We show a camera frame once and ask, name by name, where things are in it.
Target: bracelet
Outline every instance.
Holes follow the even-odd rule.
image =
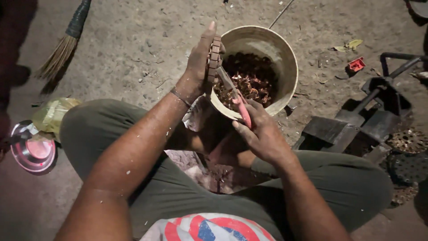
[[[180,94],[177,93],[177,90],[174,88],[172,88],[172,90],[170,91],[170,93],[174,94],[175,96],[177,96],[177,98],[179,98],[181,101],[183,101],[189,108],[192,106],[187,100],[181,98]]]

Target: dirt ground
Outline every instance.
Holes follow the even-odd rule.
[[[39,97],[44,83],[31,79],[14,90],[9,108],[12,124],[30,118],[36,111],[30,103],[55,96],[71,95],[83,101],[113,98],[150,109],[181,76],[190,50],[211,20],[217,21],[219,34],[243,25],[268,27],[288,1],[280,2],[229,0],[222,6],[221,0],[94,0],[58,89],[49,97]],[[20,64],[33,70],[43,64],[79,3],[39,1]],[[426,24],[411,18],[403,0],[296,0],[272,28],[292,47],[299,66],[296,92],[305,94],[292,100],[297,105],[292,115],[287,117],[282,111],[274,117],[287,142],[297,141],[311,116],[334,117],[349,98],[363,98],[360,88],[376,76],[371,68],[381,71],[382,52],[424,54],[428,50],[424,48],[426,29]],[[364,41],[356,51],[329,50],[353,39]],[[335,78],[358,57],[364,57],[366,68],[350,79]],[[394,69],[404,62],[389,63]],[[414,125],[428,133],[428,90],[409,75],[419,70],[422,65],[403,73],[396,79],[396,88],[413,104]],[[183,157],[181,153],[171,155],[178,160]],[[197,172],[191,169],[194,163],[182,162],[189,175]],[[0,180],[0,217],[8,217],[0,221],[0,235],[9,237],[7,240],[52,239],[81,186],[62,151],[55,169],[40,177],[24,172],[9,154],[0,165]],[[395,209],[388,218],[376,216],[353,237],[394,241],[409,235],[414,239],[407,240],[428,237],[413,203]]]

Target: pink knife handle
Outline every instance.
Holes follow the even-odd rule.
[[[238,99],[233,99],[233,103],[238,105],[238,111],[241,114],[242,120],[245,125],[251,129],[251,118],[248,110],[244,106],[244,99],[242,99],[241,96],[238,96]]]

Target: white t-shirt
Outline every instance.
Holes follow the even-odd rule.
[[[254,221],[228,214],[203,213],[161,219],[140,241],[274,241]]]

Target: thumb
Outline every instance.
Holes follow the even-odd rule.
[[[250,147],[253,147],[253,145],[259,141],[254,132],[252,132],[246,125],[243,125],[235,120],[232,122],[232,125]]]

